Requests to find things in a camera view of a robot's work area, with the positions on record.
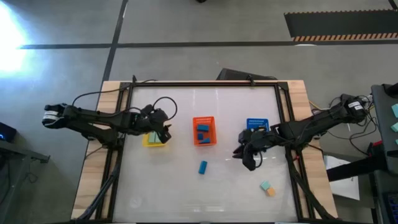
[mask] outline black metal frame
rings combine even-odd
[[[285,122],[285,112],[282,106],[282,98],[280,91],[284,91],[285,95],[285,100],[287,103],[287,112],[289,113],[289,119],[294,120],[294,114],[293,114],[293,107],[292,107],[292,102],[290,100],[290,94],[289,94],[289,87],[287,82],[248,82],[248,81],[241,81],[241,82],[228,82],[228,81],[216,81],[216,82],[147,82],[147,83],[131,83],[131,82],[122,82],[120,84],[120,88],[125,87],[126,85],[131,85],[130,88],[127,88],[123,91],[119,91],[118,94],[118,100],[116,103],[116,110],[115,112],[120,111],[121,109],[121,103],[123,100],[123,95],[125,91],[128,91],[127,95],[127,102],[126,102],[126,107],[130,107],[131,105],[131,99],[132,99],[132,92],[134,87],[170,87],[170,86],[241,86],[241,87],[250,87],[250,86],[269,86],[273,87],[275,90],[275,95],[276,95],[276,100],[277,100],[277,106],[278,106],[278,112],[279,112],[279,118],[281,122]],[[291,150],[290,148],[285,148],[286,150],[286,155],[290,156],[290,159],[292,159],[291,155]],[[103,180],[102,183],[104,183],[109,175],[109,171],[111,168],[111,159],[112,159],[112,154],[113,152],[111,150],[108,151],[107,156],[106,156],[106,162],[105,162],[105,167],[104,167],[104,175],[103,175]],[[117,156],[117,161],[116,163],[121,163],[121,159],[123,156],[123,149],[118,151],[118,156]],[[307,180],[307,174],[305,171],[305,166],[304,166],[304,161],[302,159],[302,156],[300,156],[300,173],[302,174],[304,182],[308,185],[308,180]],[[295,203],[295,208],[296,208],[296,214],[297,214],[297,219],[302,220],[303,219],[303,213],[302,213],[302,206],[300,203],[300,196],[299,196],[299,187],[296,183],[296,181],[290,176],[291,179],[291,184],[292,184],[292,191],[293,191],[293,197],[294,197],[294,203]],[[114,212],[114,204],[116,201],[116,194],[118,191],[118,178],[113,183],[112,189],[111,189],[111,198],[110,198],[110,203],[109,203],[109,210],[108,210],[108,216],[106,218],[107,221],[112,220],[113,218],[113,212]],[[313,212],[313,207],[309,203],[307,199],[307,207],[308,207],[308,214],[310,218],[315,218],[314,212]],[[94,221],[103,221],[102,219],[102,209],[103,209],[103,201],[101,202],[101,205],[97,208],[96,215],[95,215],[95,220]]]

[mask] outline plastic basket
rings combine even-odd
[[[265,127],[269,131],[268,119],[263,118],[248,118],[246,120],[246,129]]]
[[[144,137],[142,137],[142,145],[144,147],[158,147],[158,146],[164,146],[165,144],[161,143],[161,142],[148,142],[149,139],[149,134],[145,134]]]
[[[213,116],[208,117],[195,117],[193,121],[193,144],[196,146],[212,146],[217,143],[216,137],[216,123]],[[209,126],[208,132],[198,131],[198,124],[207,124]],[[210,138],[210,143],[200,144],[201,140],[197,139],[198,133],[203,133],[203,138]]]

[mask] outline yellow basket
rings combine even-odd
[[[163,143],[161,143],[161,142],[153,142],[153,143],[152,143],[152,142],[148,142],[149,135],[150,135],[150,133],[145,134],[144,137],[142,137],[142,145],[143,145],[144,147],[159,147],[159,146],[164,146],[164,145],[166,145],[166,143],[163,144]]]

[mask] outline wooden table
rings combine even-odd
[[[301,120],[312,115],[310,104],[308,102],[308,96],[305,89],[304,81],[302,80],[277,80],[277,81],[264,81],[264,82],[287,82],[289,85],[290,99],[292,102],[293,112],[296,120]],[[115,90],[120,86],[119,81],[104,82],[102,91]],[[97,110],[106,113],[113,113],[116,108],[116,101],[118,98],[118,91],[111,93],[102,93]],[[286,102],[283,100],[282,104],[284,111],[287,111]],[[288,112],[285,113],[285,118],[288,121]],[[319,146],[319,142],[313,140],[312,145]],[[87,154],[99,148],[101,144],[98,141],[92,141],[89,143],[87,148]],[[76,194],[75,204],[73,206],[73,211],[71,218],[79,217],[87,208],[87,206],[93,201],[95,195],[98,193],[101,187],[101,179],[104,171],[104,163],[106,159],[107,149],[100,149],[98,152],[92,154],[88,157],[83,165],[83,170],[81,172],[80,182]],[[337,217],[337,211],[333,196],[331,193],[329,180],[326,174],[325,165],[323,163],[323,156],[319,150],[311,147],[307,147],[303,150],[303,159],[305,162],[305,170],[307,172],[308,183],[311,191],[314,193],[319,202],[325,207],[325,209],[334,217]],[[109,206],[109,196],[110,191],[106,194],[105,203],[103,207],[102,217],[107,216],[108,206]],[[308,217],[307,205],[305,202],[305,197],[303,192],[300,190],[300,201],[302,204],[303,215]]]

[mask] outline sunlight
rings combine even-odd
[[[22,32],[11,19],[11,10],[0,2],[0,71],[16,72],[22,67],[25,50],[17,50],[24,43]]]

